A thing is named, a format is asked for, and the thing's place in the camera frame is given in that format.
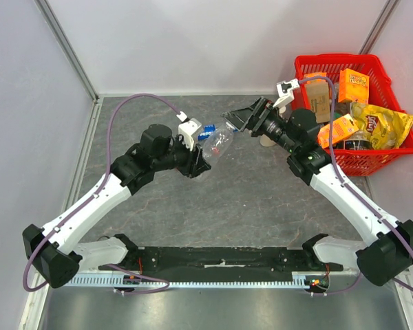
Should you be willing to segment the orange snack box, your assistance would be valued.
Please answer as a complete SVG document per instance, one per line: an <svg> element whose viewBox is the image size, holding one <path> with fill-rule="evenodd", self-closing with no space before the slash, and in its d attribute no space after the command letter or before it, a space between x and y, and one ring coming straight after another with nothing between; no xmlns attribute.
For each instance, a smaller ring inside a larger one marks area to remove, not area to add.
<svg viewBox="0 0 413 330"><path fill-rule="evenodd" d="M332 143L336 144L349 138L359 130L354 119L346 114L334 120L332 123ZM323 126L317 136L318 143L323 149L327 149L330 143L330 124Z"/></svg>

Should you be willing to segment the aluminium frame rail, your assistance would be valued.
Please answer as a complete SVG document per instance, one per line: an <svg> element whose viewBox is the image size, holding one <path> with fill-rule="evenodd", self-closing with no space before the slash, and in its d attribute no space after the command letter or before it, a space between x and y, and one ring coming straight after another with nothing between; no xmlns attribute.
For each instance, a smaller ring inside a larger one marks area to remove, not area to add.
<svg viewBox="0 0 413 330"><path fill-rule="evenodd" d="M80 80L84 90L87 95L97 102L99 100L99 95L96 92L93 84L91 83L89 76L86 74L84 67L82 66L72 44L70 43L66 33L64 32L58 18L56 17L49 1L46 0L34 0L36 6L40 10L45 22L48 24L50 30L52 31L55 39L57 40L60 48L62 49L66 59L72 66L73 71L75 72L77 78Z"/></svg>

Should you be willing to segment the Pepsi bottle blue label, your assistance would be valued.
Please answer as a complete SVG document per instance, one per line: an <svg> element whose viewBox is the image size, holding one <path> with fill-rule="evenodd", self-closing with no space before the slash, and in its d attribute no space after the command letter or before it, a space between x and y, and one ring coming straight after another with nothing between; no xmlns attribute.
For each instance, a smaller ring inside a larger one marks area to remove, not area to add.
<svg viewBox="0 0 413 330"><path fill-rule="evenodd" d="M198 141L206 140L214 133L215 130L216 127L214 124L204 126L202 131L198 134Z"/></svg>

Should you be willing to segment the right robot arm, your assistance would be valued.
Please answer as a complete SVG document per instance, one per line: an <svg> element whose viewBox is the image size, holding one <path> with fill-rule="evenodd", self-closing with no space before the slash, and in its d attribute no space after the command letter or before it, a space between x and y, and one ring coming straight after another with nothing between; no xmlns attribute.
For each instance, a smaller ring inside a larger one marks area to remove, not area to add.
<svg viewBox="0 0 413 330"><path fill-rule="evenodd" d="M325 263L357 269L372 284L382 286L413 265L413 221L399 221L376 205L332 162L317 142L319 125L308 109L297 109L289 119L278 116L270 100L223 113L239 131L266 135L288 151L293 174L324 196L359 233L360 241L319 234L304 244L303 266L318 270Z"/></svg>

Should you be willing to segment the dark jar in basket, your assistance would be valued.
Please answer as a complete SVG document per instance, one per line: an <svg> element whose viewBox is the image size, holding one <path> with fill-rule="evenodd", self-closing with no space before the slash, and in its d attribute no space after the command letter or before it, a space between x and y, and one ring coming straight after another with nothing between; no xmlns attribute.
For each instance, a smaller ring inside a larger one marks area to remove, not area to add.
<svg viewBox="0 0 413 330"><path fill-rule="evenodd" d="M364 151L371 149L371 143L363 131L357 131L350 137L338 142L336 148L351 151Z"/></svg>

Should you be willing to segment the small orange box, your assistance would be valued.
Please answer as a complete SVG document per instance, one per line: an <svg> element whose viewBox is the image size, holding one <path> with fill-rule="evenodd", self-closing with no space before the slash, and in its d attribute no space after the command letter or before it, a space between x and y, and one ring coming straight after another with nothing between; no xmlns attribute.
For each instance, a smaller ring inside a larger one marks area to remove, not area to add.
<svg viewBox="0 0 413 330"><path fill-rule="evenodd" d="M318 77L318 76L326 77L327 73L324 72L324 71L316 71L316 72L313 72L313 73L304 74L304 80L310 79L309 81L306 82L306 84L320 83L320 82L324 83L326 81L325 79L315 79L315 77Z"/></svg>

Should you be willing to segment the yellow Lays chip bag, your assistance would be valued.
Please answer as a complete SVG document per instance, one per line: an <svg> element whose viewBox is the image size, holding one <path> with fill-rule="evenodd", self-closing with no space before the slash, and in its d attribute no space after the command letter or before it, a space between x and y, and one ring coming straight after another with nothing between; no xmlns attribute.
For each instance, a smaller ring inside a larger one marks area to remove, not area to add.
<svg viewBox="0 0 413 330"><path fill-rule="evenodd" d="M352 102L350 115L374 150L399 149L413 125L413 115L373 104Z"/></svg>

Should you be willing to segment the red plastic basket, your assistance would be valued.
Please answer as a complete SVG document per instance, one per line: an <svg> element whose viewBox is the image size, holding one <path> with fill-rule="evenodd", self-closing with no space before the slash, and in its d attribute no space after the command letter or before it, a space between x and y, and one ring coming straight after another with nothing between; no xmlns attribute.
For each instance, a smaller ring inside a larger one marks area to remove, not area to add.
<svg viewBox="0 0 413 330"><path fill-rule="evenodd" d="M367 104L344 103L359 130L338 143L337 163L349 176L368 176L387 164L413 154L413 115L399 106L392 82L379 58L372 54L301 55L295 59L295 77L325 73L334 83L342 84L351 70L368 76Z"/></svg>

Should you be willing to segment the orange Sugar Daddy box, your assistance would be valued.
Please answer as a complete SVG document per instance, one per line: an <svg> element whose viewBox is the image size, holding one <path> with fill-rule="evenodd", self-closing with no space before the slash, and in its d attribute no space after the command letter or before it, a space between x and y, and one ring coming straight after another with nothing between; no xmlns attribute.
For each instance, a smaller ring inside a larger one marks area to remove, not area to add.
<svg viewBox="0 0 413 330"><path fill-rule="evenodd" d="M370 77L353 69L343 69L339 75L338 102L368 104Z"/></svg>

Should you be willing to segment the clear Pocari Sweat bottle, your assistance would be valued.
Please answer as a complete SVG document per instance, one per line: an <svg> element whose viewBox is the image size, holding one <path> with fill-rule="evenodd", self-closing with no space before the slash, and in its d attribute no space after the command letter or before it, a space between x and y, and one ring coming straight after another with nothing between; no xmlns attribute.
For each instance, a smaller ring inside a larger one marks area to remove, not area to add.
<svg viewBox="0 0 413 330"><path fill-rule="evenodd" d="M202 143L204 159L211 165L211 170L201 174L196 179L203 182L215 170L220 158L225 154L230 147L234 133L237 131L228 122L221 125L216 125L214 133L206 140L199 141Z"/></svg>

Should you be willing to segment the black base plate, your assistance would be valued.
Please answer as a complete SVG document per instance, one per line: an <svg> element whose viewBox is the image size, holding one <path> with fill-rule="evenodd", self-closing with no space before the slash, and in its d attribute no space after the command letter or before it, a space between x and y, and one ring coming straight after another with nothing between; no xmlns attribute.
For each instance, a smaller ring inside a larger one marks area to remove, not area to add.
<svg viewBox="0 0 413 330"><path fill-rule="evenodd" d="M285 279L293 272L343 271L342 265L326 265L312 252L287 247L138 247L120 266L167 281Z"/></svg>

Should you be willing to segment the brown cardboard box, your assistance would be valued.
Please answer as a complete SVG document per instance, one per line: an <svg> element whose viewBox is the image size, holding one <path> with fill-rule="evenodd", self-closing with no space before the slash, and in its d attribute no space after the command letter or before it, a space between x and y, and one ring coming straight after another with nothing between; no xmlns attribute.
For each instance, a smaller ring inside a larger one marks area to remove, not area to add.
<svg viewBox="0 0 413 330"><path fill-rule="evenodd" d="M325 80L316 80L305 84L310 110L315 114L317 123L330 121L330 91Z"/></svg>

